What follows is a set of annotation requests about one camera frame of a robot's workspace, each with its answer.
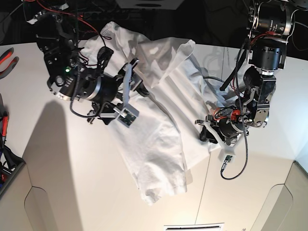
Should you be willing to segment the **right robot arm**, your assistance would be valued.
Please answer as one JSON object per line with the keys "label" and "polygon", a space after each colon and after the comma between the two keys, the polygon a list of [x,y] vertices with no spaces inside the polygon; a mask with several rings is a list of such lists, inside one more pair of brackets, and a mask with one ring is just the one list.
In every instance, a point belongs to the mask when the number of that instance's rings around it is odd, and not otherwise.
{"label": "right robot arm", "polygon": [[43,52],[49,78],[47,86],[56,97],[74,103],[91,102],[92,109],[84,115],[88,123],[95,119],[109,124],[118,120],[129,127],[139,111],[129,104],[129,94],[149,95],[142,79],[134,72],[137,58],[125,63],[115,76],[105,73],[113,50],[103,44],[90,64],[79,46],[79,25],[85,23],[82,13],[68,11],[68,2],[25,0],[26,21],[36,26],[37,46]]}

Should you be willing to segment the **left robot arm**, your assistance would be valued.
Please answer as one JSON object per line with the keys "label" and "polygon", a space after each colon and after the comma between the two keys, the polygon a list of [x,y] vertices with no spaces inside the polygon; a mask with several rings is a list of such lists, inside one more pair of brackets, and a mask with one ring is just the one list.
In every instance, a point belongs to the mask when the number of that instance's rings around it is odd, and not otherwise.
{"label": "left robot arm", "polygon": [[250,2],[247,38],[234,70],[220,87],[224,91],[231,86],[238,98],[230,106],[217,107],[204,121],[196,121],[203,126],[200,139],[220,145],[219,157],[225,165],[234,159],[235,147],[248,129],[268,122],[276,88],[274,73],[284,68],[297,9],[291,0]]}

